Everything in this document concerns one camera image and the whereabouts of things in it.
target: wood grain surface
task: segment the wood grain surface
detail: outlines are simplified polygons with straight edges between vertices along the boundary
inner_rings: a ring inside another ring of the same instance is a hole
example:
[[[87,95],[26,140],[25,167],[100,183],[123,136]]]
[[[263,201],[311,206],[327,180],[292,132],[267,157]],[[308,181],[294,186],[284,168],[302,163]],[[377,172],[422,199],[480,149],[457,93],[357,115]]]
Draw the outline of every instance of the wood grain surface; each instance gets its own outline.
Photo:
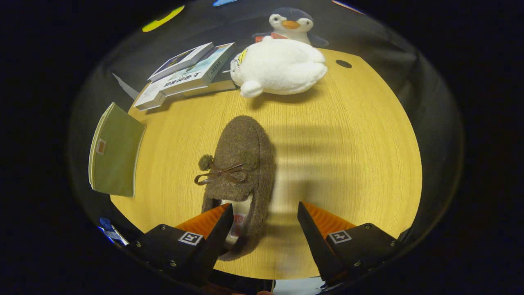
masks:
[[[397,238],[413,222],[422,167],[415,134],[400,102],[360,57],[321,49],[329,68],[305,93],[239,90],[184,100],[131,114],[146,125],[134,198],[111,196],[140,230],[170,226],[200,214],[204,186],[193,183],[198,160],[214,154],[225,125],[238,115],[255,118],[276,147],[277,172],[267,230],[258,247],[215,269],[262,279],[318,276],[297,220],[307,201],[360,225],[371,222]],[[338,65],[337,59],[352,67]]]

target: green book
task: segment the green book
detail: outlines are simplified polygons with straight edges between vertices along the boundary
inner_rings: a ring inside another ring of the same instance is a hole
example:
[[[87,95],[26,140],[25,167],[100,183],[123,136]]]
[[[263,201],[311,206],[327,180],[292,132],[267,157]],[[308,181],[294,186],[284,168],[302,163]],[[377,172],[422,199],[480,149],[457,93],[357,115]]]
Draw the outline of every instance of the green book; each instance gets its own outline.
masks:
[[[89,154],[89,183],[95,191],[135,195],[136,162],[145,129],[114,102],[102,114]]]

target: penguin beak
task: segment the penguin beak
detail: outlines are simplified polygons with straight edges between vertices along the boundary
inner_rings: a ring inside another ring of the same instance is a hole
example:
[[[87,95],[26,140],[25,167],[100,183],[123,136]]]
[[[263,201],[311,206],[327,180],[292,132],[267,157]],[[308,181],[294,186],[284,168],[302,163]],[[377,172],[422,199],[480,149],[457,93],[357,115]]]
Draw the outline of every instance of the penguin beak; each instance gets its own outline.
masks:
[[[297,23],[297,22],[294,22],[292,20],[285,20],[282,22],[282,27],[286,28],[286,29],[296,29],[298,27],[300,27],[300,24]]]

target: penguin plush toy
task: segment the penguin plush toy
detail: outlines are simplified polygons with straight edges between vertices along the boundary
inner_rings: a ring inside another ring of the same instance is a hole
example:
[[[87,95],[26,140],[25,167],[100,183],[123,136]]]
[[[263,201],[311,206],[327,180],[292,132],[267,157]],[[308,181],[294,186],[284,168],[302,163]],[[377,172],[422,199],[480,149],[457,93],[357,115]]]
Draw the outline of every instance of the penguin plush toy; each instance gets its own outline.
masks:
[[[313,18],[300,9],[282,7],[273,12],[269,17],[269,24],[273,27],[275,34],[288,39],[300,41],[313,47],[326,47],[329,43],[315,36],[309,31],[313,28]],[[268,33],[253,34],[253,38],[270,36]]]

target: ribbon bow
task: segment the ribbon bow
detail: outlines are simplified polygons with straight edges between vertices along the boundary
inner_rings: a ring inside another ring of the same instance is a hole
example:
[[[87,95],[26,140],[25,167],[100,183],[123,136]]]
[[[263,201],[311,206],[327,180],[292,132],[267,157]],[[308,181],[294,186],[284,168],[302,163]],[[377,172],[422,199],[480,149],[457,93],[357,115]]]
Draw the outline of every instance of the ribbon bow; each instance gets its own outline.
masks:
[[[211,163],[209,163],[209,167],[211,168],[211,172],[210,173],[206,173],[206,174],[197,175],[195,177],[195,183],[198,184],[198,185],[208,184],[209,182],[213,181],[213,179],[215,179],[215,178],[217,178],[219,176],[222,176],[225,179],[227,179],[227,180],[229,180],[229,181],[231,181],[233,183],[242,183],[247,178],[247,172],[244,169],[242,169],[241,166],[242,166],[242,163],[229,166],[229,167],[227,167],[225,169],[220,169],[215,164],[213,164],[213,162],[211,162]],[[244,178],[242,178],[241,180],[238,180],[238,179],[236,179],[236,178],[231,176],[231,173],[235,173],[235,172],[239,172],[239,171],[246,172],[246,174],[244,175]],[[201,178],[202,176],[207,176],[208,179],[202,180],[202,181],[199,182],[198,179]]]

